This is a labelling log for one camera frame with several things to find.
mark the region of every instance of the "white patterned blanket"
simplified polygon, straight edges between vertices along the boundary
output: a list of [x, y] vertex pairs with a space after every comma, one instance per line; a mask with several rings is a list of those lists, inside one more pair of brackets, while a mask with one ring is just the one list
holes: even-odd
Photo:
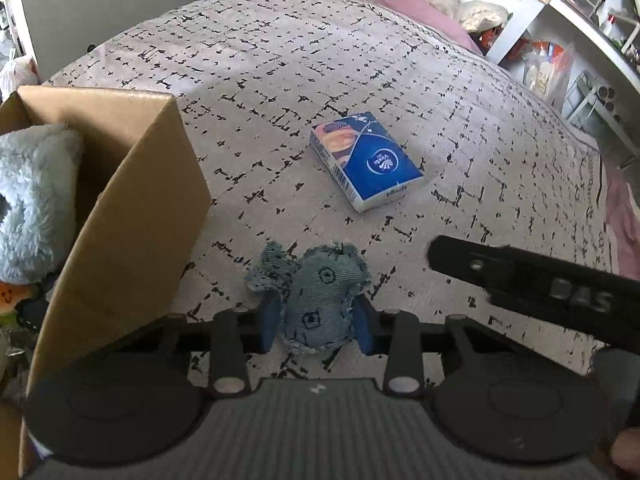
[[[576, 370], [588, 366], [591, 338], [491, 306], [482, 290], [425, 263], [429, 241], [448, 234], [616, 270], [598, 153], [436, 31], [361, 0], [200, 0], [113, 38], [51, 83], [178, 98], [214, 198], [174, 302], [191, 319], [257, 304], [243, 278], [267, 240], [292, 254], [341, 240], [362, 250], [375, 307], [430, 321], [467, 314]], [[366, 110], [425, 184], [356, 214], [308, 136], [311, 124]], [[379, 378], [384, 365], [353, 344], [324, 361], [280, 346], [248, 359], [252, 380]], [[436, 359], [425, 362], [439, 380]], [[201, 356], [192, 364], [206, 369]]]

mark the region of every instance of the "hand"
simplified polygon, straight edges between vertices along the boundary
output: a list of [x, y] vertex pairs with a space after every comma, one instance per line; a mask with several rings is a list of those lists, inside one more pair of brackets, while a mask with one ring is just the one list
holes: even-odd
[[611, 461], [620, 469], [631, 473], [631, 478], [640, 475], [640, 428], [622, 431], [611, 446]]

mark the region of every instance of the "pillow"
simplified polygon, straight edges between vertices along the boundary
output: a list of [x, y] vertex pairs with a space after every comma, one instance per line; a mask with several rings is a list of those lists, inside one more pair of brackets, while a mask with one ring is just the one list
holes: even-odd
[[0, 281], [39, 282], [76, 236], [80, 135], [63, 124], [0, 136]]
[[398, 14], [404, 14], [406, 17], [416, 22], [435, 28], [451, 41], [456, 42], [467, 50], [470, 50], [478, 56], [482, 56], [482, 52], [474, 43], [474, 40], [466, 33], [466, 30], [460, 27], [460, 24], [446, 16], [427, 0], [368, 0], [370, 2], [388, 7]]

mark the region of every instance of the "round black pad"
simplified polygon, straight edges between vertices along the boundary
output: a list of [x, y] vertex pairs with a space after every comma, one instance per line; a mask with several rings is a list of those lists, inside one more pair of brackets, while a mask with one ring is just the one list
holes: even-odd
[[590, 452], [606, 426], [593, 381], [521, 354], [476, 354], [436, 388], [434, 409], [464, 447], [507, 462]]
[[158, 357], [116, 352], [36, 384], [24, 416], [33, 438], [60, 460], [114, 465], [176, 442], [200, 403], [198, 389]]

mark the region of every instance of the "blue tissue package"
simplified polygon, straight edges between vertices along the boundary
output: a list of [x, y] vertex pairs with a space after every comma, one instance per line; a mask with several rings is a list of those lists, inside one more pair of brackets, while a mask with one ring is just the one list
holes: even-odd
[[317, 124], [311, 145], [358, 213], [403, 195], [422, 180], [371, 112]]

